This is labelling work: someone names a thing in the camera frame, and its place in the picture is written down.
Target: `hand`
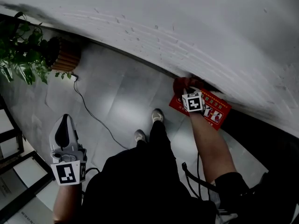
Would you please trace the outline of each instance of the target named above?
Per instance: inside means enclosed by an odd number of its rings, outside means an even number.
[[[204,84],[202,82],[194,78],[180,77],[174,80],[173,91],[178,97],[181,98],[183,94],[200,92],[200,90],[203,88],[203,85]],[[204,116],[206,103],[202,97],[201,100],[202,100],[203,109],[201,111],[193,111],[190,113],[199,113],[202,116]]]

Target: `gray tiled floor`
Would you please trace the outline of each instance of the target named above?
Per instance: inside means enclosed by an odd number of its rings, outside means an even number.
[[[88,42],[74,73],[79,76],[78,89],[87,107],[124,146],[134,147],[133,134],[139,128],[149,135],[151,111],[161,108],[182,182],[186,184],[182,162],[186,161],[191,172],[196,173],[197,150],[190,120],[168,106],[173,96],[172,78]],[[87,148],[88,167],[102,170],[107,158],[123,150],[113,141],[108,130],[88,114],[81,97],[73,89],[73,82],[67,78],[61,80],[51,74],[48,85],[37,80],[28,86],[20,79],[8,84],[1,77],[0,92],[26,138],[49,164],[49,133],[64,113],[73,117],[79,142]],[[252,187],[266,169],[227,133],[220,133],[228,142],[238,171]],[[87,181],[93,175],[94,172],[88,173]],[[202,167],[200,176],[204,178]]]

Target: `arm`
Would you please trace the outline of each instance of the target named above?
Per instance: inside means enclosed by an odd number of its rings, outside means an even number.
[[[195,112],[189,114],[206,181],[211,183],[223,174],[236,172],[224,139],[200,114]]]
[[[70,223],[79,213],[82,185],[60,186],[53,210],[54,223]]]

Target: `wooden planter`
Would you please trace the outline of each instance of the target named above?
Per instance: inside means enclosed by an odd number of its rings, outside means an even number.
[[[81,58],[80,48],[67,40],[59,38],[59,53],[56,60],[52,61],[51,69],[70,72],[74,70]]]

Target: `potted plant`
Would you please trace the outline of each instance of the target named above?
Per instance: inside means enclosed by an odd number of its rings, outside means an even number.
[[[58,37],[43,39],[40,26],[29,23],[22,12],[0,22],[0,70],[9,82],[15,73],[27,84],[35,82],[36,75],[47,84],[52,70],[56,77],[71,78],[70,72],[80,61],[80,49]]]

